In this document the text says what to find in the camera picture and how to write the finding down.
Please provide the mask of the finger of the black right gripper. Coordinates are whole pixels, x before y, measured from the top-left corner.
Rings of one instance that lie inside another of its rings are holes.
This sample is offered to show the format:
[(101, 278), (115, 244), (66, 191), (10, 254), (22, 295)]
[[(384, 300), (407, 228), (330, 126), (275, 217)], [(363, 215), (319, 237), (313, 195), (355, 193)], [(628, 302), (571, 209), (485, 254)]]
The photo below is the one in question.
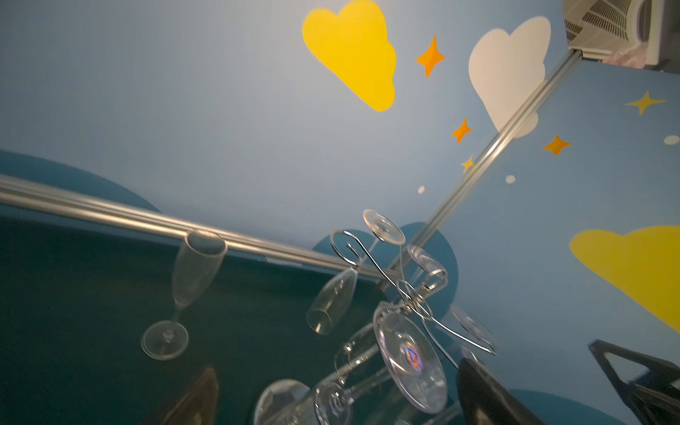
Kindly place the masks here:
[[(679, 389), (674, 386), (679, 383), (679, 366), (602, 340), (590, 343), (589, 350), (622, 402), (642, 424), (679, 423)], [(646, 373), (625, 381), (612, 366), (609, 355), (637, 364)]]

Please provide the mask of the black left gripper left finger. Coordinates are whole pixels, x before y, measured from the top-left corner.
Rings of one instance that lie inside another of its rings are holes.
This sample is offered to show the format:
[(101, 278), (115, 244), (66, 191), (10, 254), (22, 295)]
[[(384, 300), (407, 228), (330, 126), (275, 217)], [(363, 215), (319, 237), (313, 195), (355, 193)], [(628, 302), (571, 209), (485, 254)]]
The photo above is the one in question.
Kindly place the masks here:
[(219, 382), (213, 366), (202, 368), (153, 412), (154, 424), (214, 424)]

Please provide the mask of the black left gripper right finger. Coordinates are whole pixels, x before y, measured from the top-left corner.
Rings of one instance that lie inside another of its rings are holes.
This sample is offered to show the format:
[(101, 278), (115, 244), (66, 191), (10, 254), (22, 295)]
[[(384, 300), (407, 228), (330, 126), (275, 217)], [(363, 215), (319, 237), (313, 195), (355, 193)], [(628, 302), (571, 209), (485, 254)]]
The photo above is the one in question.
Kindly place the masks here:
[(473, 359), (463, 358), (457, 374), (458, 399), (464, 423), (544, 425), (536, 414), (515, 398)]

